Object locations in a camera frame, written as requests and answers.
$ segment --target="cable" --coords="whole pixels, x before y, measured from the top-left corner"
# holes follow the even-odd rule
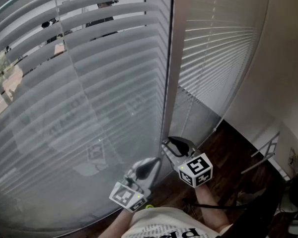
[[[243,205],[232,205],[232,206],[219,206],[219,205],[208,205],[208,204],[197,204],[194,202],[191,202],[187,197],[182,199],[183,202],[189,204],[190,206],[198,206],[203,208],[212,208],[212,209],[223,209],[223,210],[230,210],[230,209],[246,209],[249,204],[243,204]]]
[[[185,204],[185,208],[183,210],[185,213],[188,213],[188,204]]]
[[[193,214],[195,216],[195,219],[198,220],[198,216],[195,214],[195,211],[193,210],[192,205],[190,205],[190,208],[191,208],[191,211],[193,212]]]

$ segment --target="sliding glass door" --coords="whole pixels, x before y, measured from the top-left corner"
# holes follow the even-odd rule
[[[202,143],[247,72],[267,1],[0,0],[0,237],[96,222],[168,135]]]
[[[56,236],[118,209],[116,181],[159,152],[171,0],[5,2],[0,236]]]

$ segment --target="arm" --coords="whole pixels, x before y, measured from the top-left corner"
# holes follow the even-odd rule
[[[128,229],[133,213],[123,209],[114,222],[98,238],[120,238]]]
[[[218,205],[205,184],[195,188],[195,193],[199,204]],[[224,211],[212,208],[201,208],[201,211],[205,224],[214,231],[219,233],[229,225],[228,218]]]

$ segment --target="white shirt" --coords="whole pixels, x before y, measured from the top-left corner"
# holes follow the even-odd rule
[[[137,212],[122,238],[215,238],[217,232],[191,218],[180,209],[150,208]]]

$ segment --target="dark hardwood floor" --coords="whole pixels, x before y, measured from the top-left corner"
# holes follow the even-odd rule
[[[280,174],[269,162],[241,175],[240,172],[262,159],[258,154],[254,158],[250,155],[256,149],[234,128],[225,121],[220,124],[200,150],[205,152],[214,165],[213,179],[207,184],[219,205],[236,205],[237,194],[243,190],[255,193],[268,187],[272,182],[282,179]],[[184,209],[184,197],[195,200],[193,188],[186,185],[178,178],[176,172],[171,173],[166,179],[152,189],[149,198],[150,204],[155,207],[174,205]],[[200,221],[203,221],[201,212],[194,207]],[[243,210],[227,210],[226,214],[231,223],[242,214]],[[88,228],[66,236],[67,238],[96,238],[107,228],[118,213],[96,223]],[[287,228],[292,214],[280,213],[273,218],[269,227],[270,238],[292,238]]]

